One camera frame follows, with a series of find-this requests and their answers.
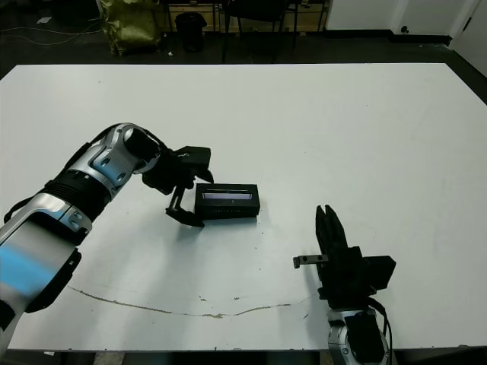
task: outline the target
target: metal bracket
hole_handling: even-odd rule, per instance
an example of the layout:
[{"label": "metal bracket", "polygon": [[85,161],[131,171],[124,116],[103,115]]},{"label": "metal bracket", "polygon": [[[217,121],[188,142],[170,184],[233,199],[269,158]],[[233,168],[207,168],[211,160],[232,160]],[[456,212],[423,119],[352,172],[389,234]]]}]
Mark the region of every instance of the metal bracket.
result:
[{"label": "metal bracket", "polygon": [[304,255],[293,257],[294,268],[299,268],[301,265],[323,264],[328,262],[327,255]]}]

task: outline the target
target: black chair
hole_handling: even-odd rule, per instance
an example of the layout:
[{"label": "black chair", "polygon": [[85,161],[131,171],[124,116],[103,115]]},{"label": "black chair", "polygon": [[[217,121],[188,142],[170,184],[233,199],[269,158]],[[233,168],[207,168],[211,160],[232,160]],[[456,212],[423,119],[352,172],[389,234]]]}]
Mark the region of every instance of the black chair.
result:
[{"label": "black chair", "polygon": [[289,9],[289,5],[294,2],[294,34],[293,34],[293,48],[296,47],[296,33],[298,25],[298,3],[299,0],[224,0],[222,2],[223,10],[225,12],[225,35],[223,42],[223,51],[221,55],[221,63],[225,62],[227,54],[228,42],[228,28],[230,27],[231,17],[238,19],[238,31],[242,36],[242,22],[240,19],[250,19],[253,21],[268,21],[272,23],[272,32],[274,33],[275,23],[279,21],[279,32],[282,32],[282,25],[284,24],[284,16]]}]

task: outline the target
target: white wall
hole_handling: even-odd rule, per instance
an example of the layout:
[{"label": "white wall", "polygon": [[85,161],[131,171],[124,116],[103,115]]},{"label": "white wall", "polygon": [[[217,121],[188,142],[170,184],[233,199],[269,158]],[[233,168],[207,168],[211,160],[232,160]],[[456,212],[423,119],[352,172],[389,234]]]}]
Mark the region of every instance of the white wall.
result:
[{"label": "white wall", "polygon": [[333,0],[327,30],[389,29],[397,0]]},{"label": "white wall", "polygon": [[333,0],[327,30],[391,29],[399,34],[450,35],[475,0]]},{"label": "white wall", "polygon": [[487,1],[479,3],[468,27],[453,40],[451,48],[487,77]]},{"label": "white wall", "polygon": [[405,6],[403,16],[391,24],[394,33],[400,33],[402,26],[407,26],[409,34],[450,35],[466,0],[408,0],[402,1]]}]

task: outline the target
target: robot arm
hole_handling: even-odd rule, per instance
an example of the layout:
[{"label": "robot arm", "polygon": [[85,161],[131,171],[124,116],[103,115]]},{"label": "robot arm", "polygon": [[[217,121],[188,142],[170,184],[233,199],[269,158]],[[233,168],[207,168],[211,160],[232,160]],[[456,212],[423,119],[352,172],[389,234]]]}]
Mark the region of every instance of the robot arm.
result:
[{"label": "robot arm", "polygon": [[[172,151],[134,124],[113,125],[84,144],[58,176],[5,215],[0,228],[0,356],[21,315],[48,307],[81,260],[76,249],[92,224],[134,173],[165,195],[168,215],[202,227],[180,207],[195,176],[213,182],[209,148]],[[14,211],[20,211],[12,217]]]},{"label": "robot arm", "polygon": [[[316,234],[321,253],[293,258],[294,267],[315,265],[323,287],[321,300],[328,300],[329,352],[335,365],[392,363],[392,334],[386,310],[370,298],[386,289],[396,262],[389,256],[363,257],[359,247],[349,247],[345,231],[330,206],[318,206]],[[389,326],[389,346],[377,326],[376,309]]]}]

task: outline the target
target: crack on table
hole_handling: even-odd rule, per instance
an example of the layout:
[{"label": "crack on table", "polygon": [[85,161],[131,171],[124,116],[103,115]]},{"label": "crack on table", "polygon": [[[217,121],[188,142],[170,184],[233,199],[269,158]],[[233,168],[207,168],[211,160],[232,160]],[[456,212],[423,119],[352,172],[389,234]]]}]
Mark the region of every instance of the crack on table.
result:
[{"label": "crack on table", "polygon": [[[73,290],[73,291],[76,291],[77,293],[80,293],[80,294],[85,295],[86,297],[90,297],[92,299],[99,300],[100,302],[112,303],[112,304],[116,304],[117,306],[127,306],[127,307],[132,307],[132,308],[137,308],[137,309],[150,310],[152,312],[157,312],[157,313],[174,314],[176,316],[211,317],[211,318],[214,318],[214,319],[223,319],[223,317],[237,317],[237,316],[242,316],[243,314],[250,313],[250,312],[255,312],[256,310],[271,309],[271,308],[276,308],[278,306],[292,306],[292,304],[289,304],[289,303],[286,303],[286,304],[276,304],[274,306],[258,306],[256,308],[247,309],[247,310],[244,310],[243,312],[233,313],[233,314],[228,314],[228,313],[218,313],[218,314],[212,314],[212,313],[205,313],[205,314],[178,313],[178,312],[172,312],[170,310],[163,310],[163,309],[158,309],[158,308],[151,308],[149,306],[138,306],[136,304],[119,302],[117,300],[109,300],[109,299],[106,299],[106,298],[97,297],[96,295],[93,295],[93,294],[86,293],[85,291],[82,291],[80,289],[76,289],[75,287],[71,287],[69,285],[67,285],[67,287],[69,289]],[[311,297],[308,297],[308,298],[302,300],[301,302],[299,302],[297,304],[301,304],[305,300],[308,300]]]}]

